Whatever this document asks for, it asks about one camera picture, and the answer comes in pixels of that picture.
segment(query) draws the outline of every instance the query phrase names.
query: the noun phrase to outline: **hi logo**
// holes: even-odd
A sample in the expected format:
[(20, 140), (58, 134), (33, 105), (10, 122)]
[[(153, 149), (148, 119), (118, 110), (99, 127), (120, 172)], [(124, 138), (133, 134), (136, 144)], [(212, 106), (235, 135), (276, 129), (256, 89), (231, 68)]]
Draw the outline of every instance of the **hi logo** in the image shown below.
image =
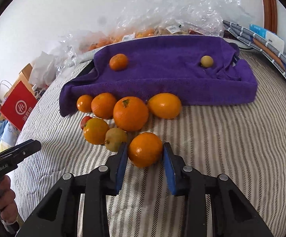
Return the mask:
[(20, 100), (16, 103), (16, 112), (19, 114), (19, 115), (23, 115), (25, 114), (25, 112), (27, 111), (27, 104)]

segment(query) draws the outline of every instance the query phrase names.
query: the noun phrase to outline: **human hand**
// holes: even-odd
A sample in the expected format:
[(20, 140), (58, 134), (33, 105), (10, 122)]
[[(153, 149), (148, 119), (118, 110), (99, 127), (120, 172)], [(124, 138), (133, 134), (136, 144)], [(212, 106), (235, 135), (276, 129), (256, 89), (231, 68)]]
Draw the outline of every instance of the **human hand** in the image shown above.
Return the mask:
[(12, 224), (17, 219), (18, 208), (14, 201), (16, 194), (10, 189), (10, 178), (7, 175), (0, 181), (0, 195), (0, 217), (8, 224)]

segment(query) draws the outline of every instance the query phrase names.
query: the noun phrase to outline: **purple towel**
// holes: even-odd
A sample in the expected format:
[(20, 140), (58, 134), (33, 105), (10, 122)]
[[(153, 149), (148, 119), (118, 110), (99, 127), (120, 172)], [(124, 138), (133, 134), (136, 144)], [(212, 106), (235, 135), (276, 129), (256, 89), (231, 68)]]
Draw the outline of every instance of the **purple towel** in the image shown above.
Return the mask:
[[(183, 105), (228, 105), (254, 101), (257, 82), (249, 64), (238, 60), (237, 51), (222, 38), (209, 36), (159, 36), (109, 45), (95, 54), (95, 70), (66, 83), (60, 94), (60, 114), (75, 112), (78, 97), (103, 92), (117, 99), (136, 96), (147, 101), (169, 92)], [(124, 53), (128, 67), (115, 72), (112, 56)], [(214, 60), (211, 68), (200, 66), (202, 56)]]

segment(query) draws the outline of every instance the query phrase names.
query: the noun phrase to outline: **bed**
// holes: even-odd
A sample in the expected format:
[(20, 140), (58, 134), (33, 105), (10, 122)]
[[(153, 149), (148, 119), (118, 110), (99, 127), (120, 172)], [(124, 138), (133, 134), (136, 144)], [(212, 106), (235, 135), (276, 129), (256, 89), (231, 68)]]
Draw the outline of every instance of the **bed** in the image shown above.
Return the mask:
[[(254, 102), (185, 106), (174, 120), (150, 116), (141, 132), (151, 131), (170, 142), (174, 153), (202, 174), (229, 175), (273, 235), (281, 237), (286, 234), (286, 81), (263, 55), (242, 51), (240, 57), (251, 65), (258, 81)], [(80, 64), (70, 79), (88, 63)], [(42, 144), (40, 152), (9, 174), (24, 220), (64, 173), (89, 173), (112, 154), (105, 146), (85, 141), (79, 127), (83, 113), (60, 116), (58, 99), (65, 82), (55, 81), (48, 88), (18, 139)], [(113, 120), (108, 123), (114, 126)], [(179, 236), (182, 210), (183, 198), (170, 195), (161, 163), (139, 169), (128, 161), (120, 194), (107, 197), (110, 235)], [(207, 220), (211, 236), (209, 210)]]

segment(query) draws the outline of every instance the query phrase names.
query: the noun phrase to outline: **red bag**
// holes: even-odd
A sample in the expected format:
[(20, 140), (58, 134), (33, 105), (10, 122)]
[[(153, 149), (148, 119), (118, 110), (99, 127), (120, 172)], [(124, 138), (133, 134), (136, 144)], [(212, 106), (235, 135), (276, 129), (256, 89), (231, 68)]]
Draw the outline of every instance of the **red bag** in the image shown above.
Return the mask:
[(20, 81), (0, 109), (1, 114), (19, 130), (22, 130), (37, 100)]

